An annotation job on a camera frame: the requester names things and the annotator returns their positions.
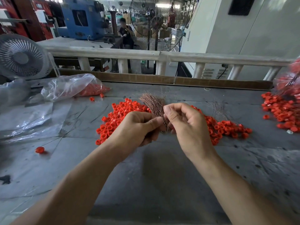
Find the plastic bag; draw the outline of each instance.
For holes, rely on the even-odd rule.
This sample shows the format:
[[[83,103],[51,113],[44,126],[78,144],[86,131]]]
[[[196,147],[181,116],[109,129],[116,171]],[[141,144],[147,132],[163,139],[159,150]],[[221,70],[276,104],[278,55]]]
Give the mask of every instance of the plastic bag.
[[[73,96],[92,96],[109,91],[102,82],[90,73],[59,76],[44,86],[41,94],[45,100],[59,101]]]
[[[24,79],[0,85],[0,106],[18,105],[30,93],[30,85]]]
[[[300,58],[289,65],[289,70],[276,77],[273,84],[277,94],[292,96],[300,103]]]

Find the fingernail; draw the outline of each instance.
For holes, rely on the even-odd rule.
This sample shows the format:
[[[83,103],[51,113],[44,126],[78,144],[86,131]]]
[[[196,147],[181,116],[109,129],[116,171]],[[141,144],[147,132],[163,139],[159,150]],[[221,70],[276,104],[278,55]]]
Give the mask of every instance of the fingernail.
[[[166,115],[168,115],[171,112],[171,108],[169,106],[164,106],[163,111]]]

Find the railing post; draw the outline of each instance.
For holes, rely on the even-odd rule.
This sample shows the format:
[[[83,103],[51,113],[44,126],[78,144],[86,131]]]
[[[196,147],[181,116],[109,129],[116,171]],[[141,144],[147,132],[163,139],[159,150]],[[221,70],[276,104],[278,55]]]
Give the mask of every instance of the railing post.
[[[281,67],[271,67],[263,80],[267,80],[267,81],[274,80],[275,76],[280,71],[280,69]]]
[[[193,78],[200,79],[204,70],[205,63],[196,63]]]
[[[78,57],[80,69],[83,71],[91,71],[90,63],[87,57]]]
[[[228,80],[236,80],[238,78],[238,76],[240,75],[242,68],[243,68],[243,65],[234,65],[228,76]]]
[[[58,69],[57,65],[55,64],[53,55],[52,55],[51,53],[48,53],[48,57],[49,57],[49,59],[50,59],[50,62],[51,62],[51,64],[52,64],[52,67],[53,67],[53,69],[54,69],[55,75],[56,75],[57,77],[59,77],[59,76],[60,76],[60,72],[59,72],[59,69]]]
[[[166,61],[157,61],[155,75],[165,75],[166,65],[167,65]]]
[[[128,73],[127,59],[118,59],[119,73]]]

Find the right hand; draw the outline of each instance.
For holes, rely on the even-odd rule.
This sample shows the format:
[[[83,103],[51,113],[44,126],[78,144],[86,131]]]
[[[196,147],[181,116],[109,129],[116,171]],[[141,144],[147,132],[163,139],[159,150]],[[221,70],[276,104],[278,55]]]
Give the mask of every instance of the right hand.
[[[204,116],[186,103],[172,103],[163,107],[164,117],[170,121],[185,155],[205,159],[216,153],[210,140]]]

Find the bundle of copper wire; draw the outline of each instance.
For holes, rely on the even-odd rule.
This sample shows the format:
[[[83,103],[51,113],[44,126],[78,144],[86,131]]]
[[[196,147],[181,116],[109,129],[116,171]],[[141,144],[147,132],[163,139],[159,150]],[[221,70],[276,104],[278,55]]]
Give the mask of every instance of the bundle of copper wire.
[[[163,122],[167,127],[168,131],[168,121],[164,118],[163,114],[163,106],[164,106],[164,98],[159,98],[150,93],[143,93],[139,98],[146,106],[148,106],[151,112],[157,117],[163,117]]]

